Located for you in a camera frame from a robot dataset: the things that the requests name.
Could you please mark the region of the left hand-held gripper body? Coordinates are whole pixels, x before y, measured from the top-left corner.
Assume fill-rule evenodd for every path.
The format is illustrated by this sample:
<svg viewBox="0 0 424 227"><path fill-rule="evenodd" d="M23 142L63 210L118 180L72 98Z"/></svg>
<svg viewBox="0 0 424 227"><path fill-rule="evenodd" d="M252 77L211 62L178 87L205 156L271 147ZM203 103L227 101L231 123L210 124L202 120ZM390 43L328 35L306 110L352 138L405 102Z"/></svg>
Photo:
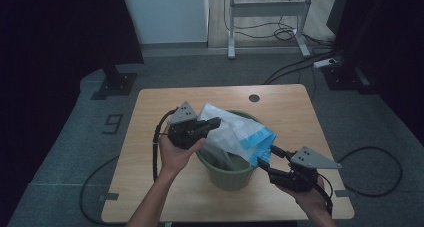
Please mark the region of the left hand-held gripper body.
<svg viewBox="0 0 424 227"><path fill-rule="evenodd" d="M175 147L188 150L202 138L204 122L198 120L198 115L187 101L177 108L168 125L168 138Z"/></svg>

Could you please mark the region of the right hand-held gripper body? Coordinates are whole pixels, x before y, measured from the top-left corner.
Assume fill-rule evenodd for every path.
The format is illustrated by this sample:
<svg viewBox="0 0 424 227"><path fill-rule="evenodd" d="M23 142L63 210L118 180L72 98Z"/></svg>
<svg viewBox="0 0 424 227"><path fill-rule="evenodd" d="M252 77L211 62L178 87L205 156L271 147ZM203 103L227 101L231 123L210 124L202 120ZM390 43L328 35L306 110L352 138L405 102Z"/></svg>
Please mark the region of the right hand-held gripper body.
<svg viewBox="0 0 424 227"><path fill-rule="evenodd" d="M317 184L318 169L342 168L340 163L309 147L295 151L295 155L288 162L290 167L288 172L276 169L276 174L268 176L272 184L296 193L309 192Z"/></svg>

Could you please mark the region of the white bag with blue band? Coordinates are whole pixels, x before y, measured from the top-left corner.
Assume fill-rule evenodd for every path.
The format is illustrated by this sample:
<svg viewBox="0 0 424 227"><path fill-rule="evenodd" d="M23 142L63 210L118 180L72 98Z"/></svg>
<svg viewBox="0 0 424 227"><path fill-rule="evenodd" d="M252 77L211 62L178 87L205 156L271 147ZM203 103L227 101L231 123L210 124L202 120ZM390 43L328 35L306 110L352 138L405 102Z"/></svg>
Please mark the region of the white bag with blue band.
<svg viewBox="0 0 424 227"><path fill-rule="evenodd" d="M220 126L209 132L203 149L218 161L230 165L228 154L240 156L252 167L258 166L257 159L270 162L271 145L276 134L261 123L220 109L206 103L200 120L214 117L221 119Z"/></svg>

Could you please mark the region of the green plastic bin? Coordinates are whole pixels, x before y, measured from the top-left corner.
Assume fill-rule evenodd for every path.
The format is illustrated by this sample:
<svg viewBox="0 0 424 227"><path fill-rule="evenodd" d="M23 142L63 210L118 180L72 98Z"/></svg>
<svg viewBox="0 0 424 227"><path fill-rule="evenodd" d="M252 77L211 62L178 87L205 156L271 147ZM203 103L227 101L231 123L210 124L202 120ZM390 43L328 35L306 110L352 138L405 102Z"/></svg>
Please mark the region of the green plastic bin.
<svg viewBox="0 0 424 227"><path fill-rule="evenodd" d="M246 112L235 110L230 110L229 112L259 122L257 118ZM229 153L230 165L227 165L218 161L214 156L206 152L203 147L197 153L197 157L206 168L210 181L216 187L226 191L237 191L248 185L255 168L247 161L240 156Z"/></svg>

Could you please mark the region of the person's left hand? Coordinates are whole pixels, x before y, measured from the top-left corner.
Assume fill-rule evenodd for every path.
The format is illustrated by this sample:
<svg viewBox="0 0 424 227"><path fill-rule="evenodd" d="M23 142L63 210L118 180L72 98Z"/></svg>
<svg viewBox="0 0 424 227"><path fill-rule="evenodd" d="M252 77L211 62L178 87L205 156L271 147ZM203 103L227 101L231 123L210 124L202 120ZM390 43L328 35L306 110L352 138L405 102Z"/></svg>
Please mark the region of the person's left hand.
<svg viewBox="0 0 424 227"><path fill-rule="evenodd" d="M161 169L158 178L175 178L187 165L190 157L194 153L198 152L204 143L205 139L202 138L198 140L192 147L185 150L179 147L175 147L167 135L162 135L159 138Z"/></svg>

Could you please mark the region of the person's right hand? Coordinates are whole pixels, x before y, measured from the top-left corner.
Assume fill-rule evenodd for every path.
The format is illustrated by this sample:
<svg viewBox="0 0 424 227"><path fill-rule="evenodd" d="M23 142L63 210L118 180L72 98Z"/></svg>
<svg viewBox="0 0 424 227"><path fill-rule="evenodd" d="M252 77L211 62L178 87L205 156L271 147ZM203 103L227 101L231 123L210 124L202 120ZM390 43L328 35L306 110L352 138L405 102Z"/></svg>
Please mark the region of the person's right hand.
<svg viewBox="0 0 424 227"><path fill-rule="evenodd" d="M280 190L292 196L307 216L328 214L325 199L316 189L303 193L296 193L284 187L280 187Z"/></svg>

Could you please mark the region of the black stand base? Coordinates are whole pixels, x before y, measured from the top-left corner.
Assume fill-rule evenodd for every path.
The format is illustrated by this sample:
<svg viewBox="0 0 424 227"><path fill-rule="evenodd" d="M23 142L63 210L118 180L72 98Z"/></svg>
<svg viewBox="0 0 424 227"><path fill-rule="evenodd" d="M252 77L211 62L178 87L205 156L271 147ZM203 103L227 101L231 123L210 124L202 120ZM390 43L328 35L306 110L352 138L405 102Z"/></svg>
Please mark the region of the black stand base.
<svg viewBox="0 0 424 227"><path fill-rule="evenodd" d="M105 78L92 100L106 100L110 96L128 96L135 83L136 73L120 73L116 66L103 68Z"/></svg>
<svg viewBox="0 0 424 227"><path fill-rule="evenodd" d="M327 86L333 91L357 91L363 95L375 93L372 82L360 68L345 68L336 65L321 69Z"/></svg>

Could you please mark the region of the white power strip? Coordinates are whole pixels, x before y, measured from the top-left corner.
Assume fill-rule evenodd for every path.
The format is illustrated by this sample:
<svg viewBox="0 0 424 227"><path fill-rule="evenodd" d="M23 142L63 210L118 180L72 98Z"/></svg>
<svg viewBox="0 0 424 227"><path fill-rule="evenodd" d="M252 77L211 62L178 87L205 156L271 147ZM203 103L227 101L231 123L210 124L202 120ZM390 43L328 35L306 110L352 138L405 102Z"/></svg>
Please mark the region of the white power strip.
<svg viewBox="0 0 424 227"><path fill-rule="evenodd" d="M330 66L330 65L333 65L333 64L336 64L336 63L337 63L337 61L334 58L329 58L329 59L324 59L324 60L314 62L313 67L314 68L322 68L322 67Z"/></svg>

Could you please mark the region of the white cabinet panel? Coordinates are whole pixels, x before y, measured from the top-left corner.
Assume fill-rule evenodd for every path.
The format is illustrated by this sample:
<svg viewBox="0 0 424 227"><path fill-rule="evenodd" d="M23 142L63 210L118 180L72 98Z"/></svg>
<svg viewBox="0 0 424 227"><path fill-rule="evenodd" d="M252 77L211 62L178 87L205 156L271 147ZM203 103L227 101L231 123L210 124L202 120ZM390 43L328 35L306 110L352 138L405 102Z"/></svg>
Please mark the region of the white cabinet panel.
<svg viewBox="0 0 424 227"><path fill-rule="evenodd" d="M209 0L125 0L140 44L206 43Z"/></svg>

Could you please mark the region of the dark curtain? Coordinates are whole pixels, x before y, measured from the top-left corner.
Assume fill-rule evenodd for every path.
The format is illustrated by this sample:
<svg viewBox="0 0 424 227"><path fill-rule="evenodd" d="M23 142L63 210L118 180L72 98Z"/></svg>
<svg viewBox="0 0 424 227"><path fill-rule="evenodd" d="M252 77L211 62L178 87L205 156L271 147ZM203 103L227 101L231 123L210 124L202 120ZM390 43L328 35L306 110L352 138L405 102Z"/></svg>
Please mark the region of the dark curtain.
<svg viewBox="0 0 424 227"><path fill-rule="evenodd" d="M0 226L53 146L86 75L143 57L125 0L0 0Z"/></svg>
<svg viewBox="0 0 424 227"><path fill-rule="evenodd" d="M424 145L424 0L335 0L338 67L360 68Z"/></svg>

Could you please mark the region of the white metal desk frame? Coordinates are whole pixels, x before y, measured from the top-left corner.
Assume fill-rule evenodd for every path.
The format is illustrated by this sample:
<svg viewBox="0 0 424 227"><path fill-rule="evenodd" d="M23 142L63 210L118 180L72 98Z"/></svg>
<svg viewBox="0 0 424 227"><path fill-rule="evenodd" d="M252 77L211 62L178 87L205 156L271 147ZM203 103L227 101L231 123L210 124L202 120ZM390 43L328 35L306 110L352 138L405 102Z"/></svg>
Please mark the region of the white metal desk frame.
<svg viewBox="0 0 424 227"><path fill-rule="evenodd" d="M293 30L294 38L304 57L311 55L303 37L303 30L311 6L312 0L304 1L281 1L281 2L259 2L249 3L230 0L229 4L229 31L227 56L235 58L235 30L234 20L238 17L276 17L296 16L299 18L297 28Z"/></svg>

